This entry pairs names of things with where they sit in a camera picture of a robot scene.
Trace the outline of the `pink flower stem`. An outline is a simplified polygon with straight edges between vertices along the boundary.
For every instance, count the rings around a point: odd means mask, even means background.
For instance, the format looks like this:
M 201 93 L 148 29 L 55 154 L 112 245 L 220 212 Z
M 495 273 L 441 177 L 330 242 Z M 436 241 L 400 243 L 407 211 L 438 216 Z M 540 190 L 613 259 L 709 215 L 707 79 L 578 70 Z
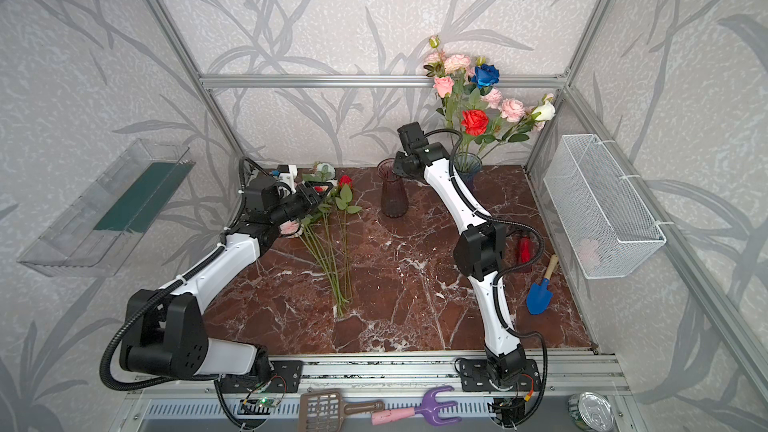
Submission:
M 440 38 L 437 36 L 432 36 L 429 38 L 429 46 L 430 46 L 431 52 L 424 59 L 423 69 L 426 71 L 426 75 L 433 79 L 433 84 L 434 84 L 434 79 L 436 77 L 441 77 L 446 75 L 450 76 L 454 72 L 458 72 L 460 69 L 464 69 L 466 71 L 467 84 L 465 85 L 465 93 L 466 93 L 467 102 L 468 102 L 466 110 L 469 110 L 471 107 L 470 101 L 472 99 L 476 100 L 477 94 L 478 94 L 478 92 L 475 90 L 476 86 L 472 83 L 474 68 L 476 65 L 481 65 L 483 63 L 489 63 L 489 64 L 491 63 L 488 62 L 487 59 L 482 56 L 473 57 L 468 54 L 462 54 L 462 53 L 448 53 L 442 47 Z M 439 103 L 438 103 L 438 107 L 439 107 L 441 105 L 441 101 L 438 96 L 437 98 L 439 99 Z
M 458 139 L 455 137 L 451 139 L 453 143 L 458 142 L 460 144 L 460 152 L 467 152 L 469 148 L 465 138 L 465 128 L 462 125 L 463 112 L 467 109 L 468 104 L 465 93 L 466 84 L 466 71 L 464 69 L 460 69 L 450 76 L 436 77 L 433 84 L 433 88 L 441 101 L 437 111 L 443 117 L 443 127 L 454 129 L 461 135 Z
M 493 89 L 482 100 L 497 115 L 489 123 L 488 134 L 494 137 L 493 141 L 479 147 L 481 159 L 500 145 L 529 140 L 532 132 L 541 131 L 556 115 L 552 93 L 545 94 L 533 106 L 526 106 L 518 99 L 504 98 L 498 89 Z

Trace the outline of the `large red rose stem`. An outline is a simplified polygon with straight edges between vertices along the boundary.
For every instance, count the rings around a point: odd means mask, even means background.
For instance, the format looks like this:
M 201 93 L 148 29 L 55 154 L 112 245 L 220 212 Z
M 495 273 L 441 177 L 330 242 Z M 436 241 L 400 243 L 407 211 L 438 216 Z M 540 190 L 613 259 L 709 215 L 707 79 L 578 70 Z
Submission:
M 462 112 L 462 141 L 460 151 L 469 153 L 472 144 L 479 147 L 479 151 L 487 145 L 487 130 L 489 118 L 485 111 L 470 109 Z

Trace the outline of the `purple glass vase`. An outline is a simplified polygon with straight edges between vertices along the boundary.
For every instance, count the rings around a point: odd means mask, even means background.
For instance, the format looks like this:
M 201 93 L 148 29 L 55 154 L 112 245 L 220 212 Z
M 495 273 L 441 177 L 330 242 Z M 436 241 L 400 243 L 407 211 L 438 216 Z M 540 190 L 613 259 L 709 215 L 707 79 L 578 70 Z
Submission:
M 480 157 L 470 152 L 458 152 L 454 159 L 454 168 L 470 192 L 475 190 L 475 177 L 482 170 Z

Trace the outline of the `blue rose stem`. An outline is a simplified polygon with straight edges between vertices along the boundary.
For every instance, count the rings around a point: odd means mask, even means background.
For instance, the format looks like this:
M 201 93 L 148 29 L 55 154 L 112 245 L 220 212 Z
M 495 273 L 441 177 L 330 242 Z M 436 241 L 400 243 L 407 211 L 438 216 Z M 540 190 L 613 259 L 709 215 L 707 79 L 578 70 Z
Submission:
M 494 133 L 496 128 L 496 116 L 502 100 L 502 94 L 496 88 L 499 77 L 498 69 L 489 63 L 476 65 L 472 76 L 472 83 L 476 86 L 475 90 L 478 94 L 476 100 L 470 101 L 470 109 L 483 110 L 488 115 L 490 123 L 487 130 L 487 145 L 490 142 L 489 136 Z

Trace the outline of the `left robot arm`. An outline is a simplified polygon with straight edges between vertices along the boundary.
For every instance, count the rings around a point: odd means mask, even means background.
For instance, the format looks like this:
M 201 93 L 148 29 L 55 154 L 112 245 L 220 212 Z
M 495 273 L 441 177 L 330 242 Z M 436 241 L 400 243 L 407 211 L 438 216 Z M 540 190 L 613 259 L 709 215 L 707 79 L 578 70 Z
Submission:
M 173 381 L 243 377 L 262 385 L 274 368 L 265 347 L 210 337 L 203 315 L 234 278 L 284 236 L 282 226 L 318 212 L 334 185 L 296 180 L 295 167 L 268 172 L 253 159 L 238 164 L 238 207 L 212 252 L 156 290 L 133 294 L 123 325 L 99 364 L 101 382 L 114 391 Z

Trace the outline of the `white rose stem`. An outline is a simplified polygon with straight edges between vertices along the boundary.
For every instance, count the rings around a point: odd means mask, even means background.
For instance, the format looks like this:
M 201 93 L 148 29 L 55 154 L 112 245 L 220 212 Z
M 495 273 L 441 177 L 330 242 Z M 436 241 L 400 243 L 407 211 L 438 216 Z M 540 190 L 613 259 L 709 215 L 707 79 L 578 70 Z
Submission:
M 510 127 L 501 135 L 501 143 L 525 142 L 530 138 L 530 133 L 541 129 L 552 120 L 556 109 L 550 100 L 544 99 L 533 108 L 526 108 L 522 102 L 516 99 L 506 99 L 501 104 L 500 116 L 510 124 Z

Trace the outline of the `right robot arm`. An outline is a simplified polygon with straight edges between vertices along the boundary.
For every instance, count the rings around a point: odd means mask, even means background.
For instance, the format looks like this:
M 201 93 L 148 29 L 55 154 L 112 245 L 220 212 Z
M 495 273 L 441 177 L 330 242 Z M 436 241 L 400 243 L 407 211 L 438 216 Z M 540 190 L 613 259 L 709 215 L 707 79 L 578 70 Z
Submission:
M 447 128 L 425 132 L 417 122 L 401 126 L 398 135 L 402 150 L 394 159 L 394 172 L 400 177 L 423 178 L 457 226 L 459 238 L 453 258 L 458 271 L 468 278 L 481 312 L 489 375 L 504 387 L 521 374 L 528 361 L 522 341 L 535 338 L 541 344 L 540 373 L 545 377 L 549 365 L 545 339 L 537 331 L 519 332 L 513 328 L 503 284 L 505 276 L 540 260 L 545 250 L 542 236 L 526 224 L 495 218 L 482 207 L 455 168 L 458 149 L 447 152 L 442 144 L 429 142 L 430 136 L 440 133 L 459 134 Z M 531 233 L 538 241 L 538 250 L 529 261 L 504 268 L 509 229 Z

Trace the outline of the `dark red glass vase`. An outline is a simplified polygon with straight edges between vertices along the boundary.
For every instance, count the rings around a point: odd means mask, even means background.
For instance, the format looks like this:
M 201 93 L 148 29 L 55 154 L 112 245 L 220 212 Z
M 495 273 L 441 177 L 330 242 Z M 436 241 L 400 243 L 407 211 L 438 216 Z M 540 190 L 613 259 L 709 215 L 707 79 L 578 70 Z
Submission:
M 394 159 L 381 161 L 377 173 L 381 179 L 381 212 L 389 218 L 404 216 L 409 209 L 409 200 L 403 178 L 394 171 Z

